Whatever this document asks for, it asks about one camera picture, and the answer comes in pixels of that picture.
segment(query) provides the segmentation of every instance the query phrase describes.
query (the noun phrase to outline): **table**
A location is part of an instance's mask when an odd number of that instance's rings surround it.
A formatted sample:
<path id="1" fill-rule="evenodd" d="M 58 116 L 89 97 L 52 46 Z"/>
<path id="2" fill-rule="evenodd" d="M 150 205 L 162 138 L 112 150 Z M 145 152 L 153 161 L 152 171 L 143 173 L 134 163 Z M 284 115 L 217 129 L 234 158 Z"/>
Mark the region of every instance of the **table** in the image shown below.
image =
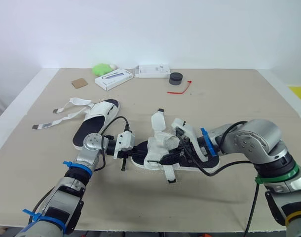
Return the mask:
<path id="1" fill-rule="evenodd" d="M 94 83 L 90 69 L 60 69 L 0 149 L 0 225 L 25 226 L 36 202 L 64 176 L 64 160 L 73 160 L 78 151 L 72 138 L 82 119 L 32 130 L 32 125 L 60 118 L 52 110 L 69 98 L 99 102 L 116 99 L 118 115 L 126 116 L 135 134 L 135 144 L 152 136 L 151 116 L 165 109 L 169 129 L 174 118 L 196 128 L 210 130 L 225 123 L 264 118 L 276 123 L 290 153 L 301 165 L 301 119 L 256 70 L 182 69 L 180 86 L 167 79 L 132 79 L 111 91 Z M 89 83 L 75 89 L 71 81 L 85 78 Z M 182 91 L 183 95 L 167 94 Z M 117 135 L 123 122 L 106 132 Z M 242 154 L 221 157 L 221 164 L 246 159 Z M 121 172 L 121 160 L 107 157 L 105 169 L 87 185 L 85 202 L 77 225 L 79 230 L 156 232 L 241 232 L 245 229 L 254 196 L 256 171 L 240 164 L 214 177 L 200 172 L 177 171 L 177 183 L 168 184 L 163 171 L 143 170 L 129 160 Z M 283 230 L 271 216 L 261 186 L 251 231 Z"/>

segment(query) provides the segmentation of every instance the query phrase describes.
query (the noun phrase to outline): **black cable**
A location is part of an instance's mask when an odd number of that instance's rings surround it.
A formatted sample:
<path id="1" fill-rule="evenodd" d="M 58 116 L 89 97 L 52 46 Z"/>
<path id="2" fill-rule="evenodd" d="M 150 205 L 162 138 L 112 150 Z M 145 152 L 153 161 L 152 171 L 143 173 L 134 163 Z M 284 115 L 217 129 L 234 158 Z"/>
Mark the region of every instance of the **black cable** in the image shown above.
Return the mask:
<path id="1" fill-rule="evenodd" d="M 244 237 L 247 236 L 247 233 L 249 231 L 249 227 L 250 227 L 250 224 L 251 224 L 251 220 L 253 218 L 253 214 L 254 214 L 254 210 L 255 210 L 255 206 L 256 206 L 256 202 L 257 202 L 258 192 L 259 192 L 259 184 L 257 183 L 256 184 L 256 190 L 255 190 L 255 196 L 254 196 L 253 204 L 251 206 L 251 210 L 250 210 L 250 214 L 249 214 L 249 218 L 248 218 L 248 223 L 247 223 L 247 226 L 246 226 L 246 230 L 245 230 L 245 233 L 244 233 Z"/>
<path id="2" fill-rule="evenodd" d="M 46 199 L 46 197 L 51 193 L 51 191 L 53 190 L 53 188 L 51 188 L 41 199 L 40 201 L 38 201 L 38 203 L 36 204 L 36 206 L 33 208 L 32 212 L 36 212 L 38 207 L 41 205 L 41 203 Z M 32 222 L 32 216 L 29 217 L 29 222 L 28 224 L 30 224 Z"/>
<path id="3" fill-rule="evenodd" d="M 223 152 L 223 151 L 222 151 L 222 145 L 223 145 L 223 143 L 224 143 L 224 140 L 225 140 L 226 135 L 227 135 L 233 128 L 235 128 L 237 125 L 245 124 L 245 123 L 247 123 L 247 121 L 236 122 L 236 123 L 232 124 L 228 129 L 226 129 L 226 131 L 223 133 L 222 138 L 221 138 L 221 141 L 220 141 L 220 143 L 219 143 L 219 148 L 220 148 L 221 152 Z"/>
<path id="4" fill-rule="evenodd" d="M 104 137 L 105 137 L 104 135 L 101 136 L 101 153 L 102 153 L 103 165 L 100 168 L 95 169 L 94 171 L 102 170 L 106 166 L 106 154 L 105 154 L 105 148 L 103 145 Z"/>
<path id="5" fill-rule="evenodd" d="M 126 119 L 126 117 L 124 117 L 124 116 L 118 116 L 118 117 L 115 117 L 114 119 L 112 119 L 112 120 L 109 122 L 109 124 L 105 127 L 105 129 L 102 130 L 102 132 L 100 133 L 100 135 L 103 135 L 103 134 L 105 133 L 105 131 L 107 130 L 107 128 L 108 128 L 114 121 L 116 121 L 117 119 L 124 119 L 125 122 L 126 122 L 126 126 L 129 125 L 129 122 L 128 122 L 128 120 Z"/>
<path id="6" fill-rule="evenodd" d="M 213 173 L 209 173 L 207 171 L 205 171 L 201 165 L 199 164 L 199 162 L 191 155 L 191 152 L 189 152 L 189 150 L 187 149 L 186 147 L 186 144 L 185 142 L 183 141 L 182 137 L 177 134 L 177 137 L 179 138 L 180 142 L 181 142 L 181 145 L 183 147 L 183 149 L 185 150 L 185 152 L 187 153 L 187 155 L 190 157 L 190 159 L 198 166 L 199 170 L 201 170 L 202 173 L 204 173 L 205 175 L 209 176 L 209 177 L 212 177 L 218 173 L 220 173 L 222 170 L 224 170 L 225 168 L 229 167 L 229 166 L 232 166 L 232 165 L 235 165 L 235 164 L 251 164 L 250 161 L 248 160 L 240 160 L 240 161 L 234 161 L 234 162 L 231 162 L 231 163 L 228 163 L 224 166 L 222 166 L 221 168 L 219 168 L 218 170 L 214 171 Z"/>
<path id="7" fill-rule="evenodd" d="M 107 128 L 114 122 L 116 121 L 117 119 L 124 119 L 125 120 L 125 131 L 126 130 L 129 130 L 129 122 L 128 120 L 126 119 L 126 117 L 124 116 L 118 116 L 118 117 L 115 117 L 114 119 L 112 119 L 108 125 L 102 130 L 102 132 L 100 133 L 100 135 L 102 136 L 101 137 L 101 153 L 102 153 L 102 159 L 103 159 L 103 165 L 98 168 L 98 169 L 95 169 L 94 171 L 98 171 L 98 170 L 102 170 L 105 166 L 106 166 L 106 154 L 105 154 L 105 148 L 104 148 L 104 144 L 103 144 L 103 140 L 104 140 L 104 133 L 105 131 L 107 130 Z"/>

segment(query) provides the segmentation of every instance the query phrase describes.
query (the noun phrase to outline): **green cable tie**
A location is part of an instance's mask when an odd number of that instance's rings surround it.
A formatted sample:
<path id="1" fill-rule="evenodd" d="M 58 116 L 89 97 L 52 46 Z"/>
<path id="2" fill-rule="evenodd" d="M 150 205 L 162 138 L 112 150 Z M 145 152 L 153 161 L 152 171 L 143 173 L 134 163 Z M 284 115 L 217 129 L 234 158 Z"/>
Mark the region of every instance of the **green cable tie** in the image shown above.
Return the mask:
<path id="1" fill-rule="evenodd" d="M 259 175 L 255 178 L 255 181 L 257 184 L 263 184 L 263 183 L 277 183 L 277 182 L 283 182 L 285 180 L 288 180 L 292 178 L 294 175 L 297 174 L 299 171 L 299 166 L 298 164 L 295 163 L 295 166 L 293 169 L 291 169 L 288 173 L 273 177 L 273 178 L 262 178 Z"/>

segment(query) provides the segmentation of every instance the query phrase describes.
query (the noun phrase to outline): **red cable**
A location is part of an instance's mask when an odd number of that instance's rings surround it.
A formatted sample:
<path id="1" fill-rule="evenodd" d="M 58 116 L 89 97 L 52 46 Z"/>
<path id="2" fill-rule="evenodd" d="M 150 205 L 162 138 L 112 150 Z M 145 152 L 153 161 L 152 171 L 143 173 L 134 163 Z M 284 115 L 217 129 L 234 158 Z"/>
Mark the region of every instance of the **red cable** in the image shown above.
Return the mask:
<path id="1" fill-rule="evenodd" d="M 188 87 L 190 86 L 190 84 L 191 84 L 192 81 L 191 81 L 191 80 L 188 80 L 187 82 L 188 82 L 188 86 L 186 87 L 186 89 L 185 89 L 183 92 L 167 91 L 167 93 L 168 93 L 168 94 L 177 94 L 177 95 L 181 95 L 181 94 L 185 93 L 185 91 L 188 89 Z"/>

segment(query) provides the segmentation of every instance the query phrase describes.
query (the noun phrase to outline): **white box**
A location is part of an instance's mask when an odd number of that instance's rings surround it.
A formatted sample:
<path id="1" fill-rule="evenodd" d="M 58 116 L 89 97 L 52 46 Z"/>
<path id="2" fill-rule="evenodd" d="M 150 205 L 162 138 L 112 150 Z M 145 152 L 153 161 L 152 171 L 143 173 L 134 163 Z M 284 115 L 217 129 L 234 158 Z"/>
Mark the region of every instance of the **white box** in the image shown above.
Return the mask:
<path id="1" fill-rule="evenodd" d="M 136 78 L 169 78 L 169 76 L 168 65 L 138 65 L 134 75 Z"/>
<path id="2" fill-rule="evenodd" d="M 125 69 L 119 68 L 96 78 L 95 82 L 104 90 L 108 91 L 132 78 L 133 75 L 130 72 Z"/>

